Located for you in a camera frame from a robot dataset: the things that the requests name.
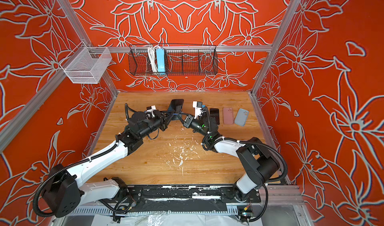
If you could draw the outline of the phone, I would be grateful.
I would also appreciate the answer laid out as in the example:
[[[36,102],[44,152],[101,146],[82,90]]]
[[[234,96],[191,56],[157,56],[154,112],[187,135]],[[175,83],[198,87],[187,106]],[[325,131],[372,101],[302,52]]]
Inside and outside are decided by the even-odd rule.
[[[220,125],[220,111],[218,108],[210,108],[210,116],[215,119],[217,125]]]

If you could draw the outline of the pink phone case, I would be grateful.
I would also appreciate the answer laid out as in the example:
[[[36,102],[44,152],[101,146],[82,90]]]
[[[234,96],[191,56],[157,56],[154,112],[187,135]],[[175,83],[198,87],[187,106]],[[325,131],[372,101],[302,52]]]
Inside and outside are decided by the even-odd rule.
[[[231,108],[231,107],[224,107],[223,108],[223,123],[226,125],[234,124],[233,108]]]

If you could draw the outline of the light blue phone case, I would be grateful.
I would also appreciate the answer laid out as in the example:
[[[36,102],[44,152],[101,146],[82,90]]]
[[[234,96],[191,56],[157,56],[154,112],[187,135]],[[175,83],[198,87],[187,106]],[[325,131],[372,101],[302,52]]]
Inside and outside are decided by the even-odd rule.
[[[234,123],[239,125],[239,126],[244,127],[246,124],[246,121],[248,119],[248,116],[249,116],[249,111],[245,110],[243,108],[240,108],[237,112]]]

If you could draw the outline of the black smartphone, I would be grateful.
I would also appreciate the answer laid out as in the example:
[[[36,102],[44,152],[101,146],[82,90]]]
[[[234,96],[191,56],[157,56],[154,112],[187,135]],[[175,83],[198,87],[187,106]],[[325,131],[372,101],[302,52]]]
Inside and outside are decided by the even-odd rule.
[[[172,105],[168,107],[167,120],[170,120],[170,121],[178,120],[178,114],[176,113],[176,109]]]

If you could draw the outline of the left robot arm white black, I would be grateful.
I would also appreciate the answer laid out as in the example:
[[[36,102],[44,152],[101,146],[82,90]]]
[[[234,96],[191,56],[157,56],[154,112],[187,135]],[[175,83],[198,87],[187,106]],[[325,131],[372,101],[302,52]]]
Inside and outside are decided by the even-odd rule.
[[[67,166],[54,166],[37,188],[33,197],[33,211],[43,218],[64,217],[77,206],[100,201],[114,213],[126,209],[112,208],[106,201],[127,194],[124,183],[115,178],[89,184],[88,180],[114,162],[134,153],[144,143],[144,138],[153,132],[165,131],[171,121],[180,116],[182,105],[172,100],[168,110],[149,107],[146,111],[135,111],[125,105],[127,126],[115,140],[100,151]]]

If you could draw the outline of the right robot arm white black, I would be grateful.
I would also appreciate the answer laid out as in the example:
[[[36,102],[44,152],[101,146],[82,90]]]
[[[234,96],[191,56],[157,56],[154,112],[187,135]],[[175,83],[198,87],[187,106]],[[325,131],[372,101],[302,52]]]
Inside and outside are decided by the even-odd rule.
[[[185,128],[203,135],[201,145],[205,151],[227,154],[240,160],[245,173],[233,185],[233,195],[237,201],[243,202],[252,190],[281,181],[287,176],[287,162],[275,148],[256,137],[242,141],[223,136],[218,132],[214,118],[206,109],[204,112],[198,117],[184,112],[174,116]]]

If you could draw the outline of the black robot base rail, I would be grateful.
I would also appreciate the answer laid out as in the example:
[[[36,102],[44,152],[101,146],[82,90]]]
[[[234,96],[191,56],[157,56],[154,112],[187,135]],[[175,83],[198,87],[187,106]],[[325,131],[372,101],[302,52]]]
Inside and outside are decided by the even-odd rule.
[[[131,206],[130,212],[171,213],[237,213],[239,207],[262,202],[260,194],[252,190],[246,195],[236,193],[233,185],[129,185],[104,202]]]

